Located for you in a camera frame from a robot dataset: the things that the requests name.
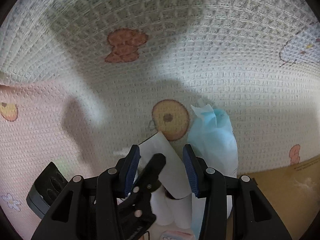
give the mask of fabric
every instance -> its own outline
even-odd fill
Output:
[[[18,0],[0,27],[1,207],[29,240],[50,161],[95,176],[157,130],[181,155],[200,98],[230,116],[238,174],[318,155],[319,44],[304,0]]]

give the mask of brown cardboard box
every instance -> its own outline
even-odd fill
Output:
[[[292,239],[300,239],[320,210],[320,156],[288,167],[247,175],[255,179]],[[232,222],[228,221],[227,239],[232,239],[231,232]]]

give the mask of white paper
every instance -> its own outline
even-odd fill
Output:
[[[176,226],[183,229],[190,228],[192,220],[191,194],[182,199],[166,197],[165,200],[173,214]]]
[[[156,224],[160,226],[170,225],[173,221],[173,215],[165,201],[164,187],[161,186],[155,192],[151,193],[151,209],[153,214],[157,216]]]
[[[145,163],[148,163],[156,153],[165,156],[166,165],[159,174],[159,181],[174,198],[181,199],[191,194],[184,164],[162,132],[141,143],[139,148],[140,156]]]

